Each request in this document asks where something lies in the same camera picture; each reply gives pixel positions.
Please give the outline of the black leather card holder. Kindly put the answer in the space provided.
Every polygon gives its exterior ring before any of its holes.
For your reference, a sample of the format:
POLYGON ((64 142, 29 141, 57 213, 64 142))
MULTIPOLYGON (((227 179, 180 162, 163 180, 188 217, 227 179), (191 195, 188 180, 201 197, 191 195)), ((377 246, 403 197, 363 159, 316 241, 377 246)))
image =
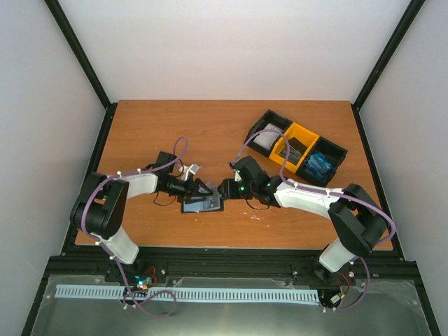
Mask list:
POLYGON ((181 213, 189 214, 189 213, 205 213, 205 212, 217 212, 224 210, 224 200, 221 198, 218 193, 217 185, 210 185, 207 183, 210 189, 213 190, 213 195, 208 198, 207 201, 198 202, 194 204, 184 204, 181 203, 181 213))

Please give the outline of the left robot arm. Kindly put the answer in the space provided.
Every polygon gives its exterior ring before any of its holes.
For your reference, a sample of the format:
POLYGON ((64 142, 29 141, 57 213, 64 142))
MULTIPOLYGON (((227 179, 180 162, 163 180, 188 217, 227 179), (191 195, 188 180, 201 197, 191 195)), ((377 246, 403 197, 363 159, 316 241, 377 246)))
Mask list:
POLYGON ((153 193, 175 196, 182 204, 212 200, 215 187, 194 177, 199 167, 192 164, 182 168, 182 175, 172 174, 179 157, 161 151, 155 163, 136 172, 107 176, 91 173, 85 180, 70 213, 70 223, 90 235, 95 244, 122 263, 121 273, 129 281, 139 281, 146 273, 146 265, 137 258, 139 247, 122 227, 126 201, 153 193))

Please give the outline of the yellow bin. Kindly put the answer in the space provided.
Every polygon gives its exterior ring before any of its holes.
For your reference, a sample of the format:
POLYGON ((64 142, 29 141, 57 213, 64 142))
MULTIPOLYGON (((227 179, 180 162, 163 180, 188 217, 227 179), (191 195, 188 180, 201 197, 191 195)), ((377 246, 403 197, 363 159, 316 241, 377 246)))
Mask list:
MULTIPOLYGON (((305 161, 312 146, 319 139, 319 135, 306 129, 305 127, 293 122, 291 126, 284 132, 290 145, 290 154, 286 169, 290 172, 296 172, 299 166, 305 161)), ((269 159, 279 165, 284 163, 286 157, 287 146, 283 137, 274 143, 269 159)))

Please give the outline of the black bin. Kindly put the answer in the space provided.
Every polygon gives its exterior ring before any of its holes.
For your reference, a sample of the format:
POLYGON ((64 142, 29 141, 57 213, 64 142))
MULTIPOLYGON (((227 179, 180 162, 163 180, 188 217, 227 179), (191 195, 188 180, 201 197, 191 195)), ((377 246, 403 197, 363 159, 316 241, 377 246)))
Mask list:
POLYGON ((293 121, 282 115, 267 110, 262 117, 250 128, 245 141, 247 146, 256 152, 269 157, 275 143, 281 138, 279 133, 285 133, 293 121))
POLYGON ((296 175, 314 186, 326 187, 347 153, 345 148, 321 136, 305 155, 296 175))

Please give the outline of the black cards stack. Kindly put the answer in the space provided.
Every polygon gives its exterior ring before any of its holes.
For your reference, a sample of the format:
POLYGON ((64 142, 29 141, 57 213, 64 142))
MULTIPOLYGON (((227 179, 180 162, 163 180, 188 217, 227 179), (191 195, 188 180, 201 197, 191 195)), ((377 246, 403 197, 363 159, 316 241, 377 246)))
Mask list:
POLYGON ((307 147, 295 137, 289 139, 288 143, 290 146, 288 161, 294 165, 297 165, 302 159, 307 147))

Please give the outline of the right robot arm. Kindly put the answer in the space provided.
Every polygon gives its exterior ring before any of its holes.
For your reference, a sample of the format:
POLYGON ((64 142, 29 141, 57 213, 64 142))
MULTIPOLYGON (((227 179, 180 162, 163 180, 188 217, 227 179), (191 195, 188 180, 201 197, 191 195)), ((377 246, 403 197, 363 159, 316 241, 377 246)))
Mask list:
POLYGON ((337 234, 314 263, 315 277, 328 283, 346 264, 368 257, 376 245, 391 239, 396 226, 356 184, 322 188, 283 174, 269 176, 251 156, 230 163, 234 177, 218 187, 224 200, 256 199, 267 207, 299 209, 328 219, 337 234))

